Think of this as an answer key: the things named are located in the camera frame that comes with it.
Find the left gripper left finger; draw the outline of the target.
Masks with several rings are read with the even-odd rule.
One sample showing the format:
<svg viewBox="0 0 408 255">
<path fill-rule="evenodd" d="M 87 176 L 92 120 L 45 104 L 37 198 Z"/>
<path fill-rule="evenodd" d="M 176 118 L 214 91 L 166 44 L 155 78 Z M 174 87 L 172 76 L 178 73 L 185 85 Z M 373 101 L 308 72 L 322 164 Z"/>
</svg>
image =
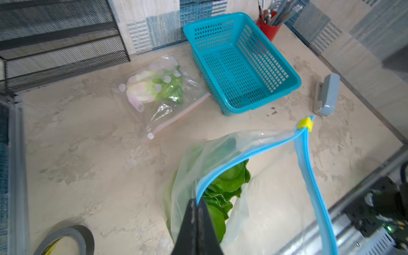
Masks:
<svg viewBox="0 0 408 255">
<path fill-rule="evenodd" d="M 196 255 L 197 232 L 197 204 L 195 199 L 190 199 L 171 255 Z"/>
</svg>

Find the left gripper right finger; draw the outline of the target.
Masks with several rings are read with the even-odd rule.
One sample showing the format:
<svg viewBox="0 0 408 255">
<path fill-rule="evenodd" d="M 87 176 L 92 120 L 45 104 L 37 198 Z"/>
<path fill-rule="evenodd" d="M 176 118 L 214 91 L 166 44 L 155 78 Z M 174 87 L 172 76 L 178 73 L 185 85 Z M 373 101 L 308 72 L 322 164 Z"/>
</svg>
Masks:
<svg viewBox="0 0 408 255">
<path fill-rule="evenodd" d="M 197 209 L 197 254 L 223 255 L 208 207 L 203 199 Z"/>
</svg>

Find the blue-zip clear bag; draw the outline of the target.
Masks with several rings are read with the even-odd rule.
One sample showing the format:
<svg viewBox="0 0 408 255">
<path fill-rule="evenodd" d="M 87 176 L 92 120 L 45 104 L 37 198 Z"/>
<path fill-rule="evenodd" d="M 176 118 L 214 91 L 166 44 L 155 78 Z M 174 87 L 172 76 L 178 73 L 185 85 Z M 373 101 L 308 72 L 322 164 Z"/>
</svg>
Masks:
<svg viewBox="0 0 408 255">
<path fill-rule="evenodd" d="M 311 221 L 324 255 L 339 250 L 311 165 L 315 117 L 195 144 L 164 198 L 175 255 L 271 255 Z"/>
</svg>

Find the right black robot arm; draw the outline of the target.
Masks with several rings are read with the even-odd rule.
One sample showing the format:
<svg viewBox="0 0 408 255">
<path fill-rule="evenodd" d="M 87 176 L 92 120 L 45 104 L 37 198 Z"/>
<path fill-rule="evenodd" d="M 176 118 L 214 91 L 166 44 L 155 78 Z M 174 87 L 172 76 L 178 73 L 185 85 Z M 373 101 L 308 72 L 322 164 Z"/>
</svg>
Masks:
<svg viewBox="0 0 408 255">
<path fill-rule="evenodd" d="M 408 253 L 408 163 L 399 170 L 401 184 L 381 177 L 344 212 L 353 227 L 366 239 L 379 240 L 368 249 L 369 255 L 389 251 Z"/>
</svg>

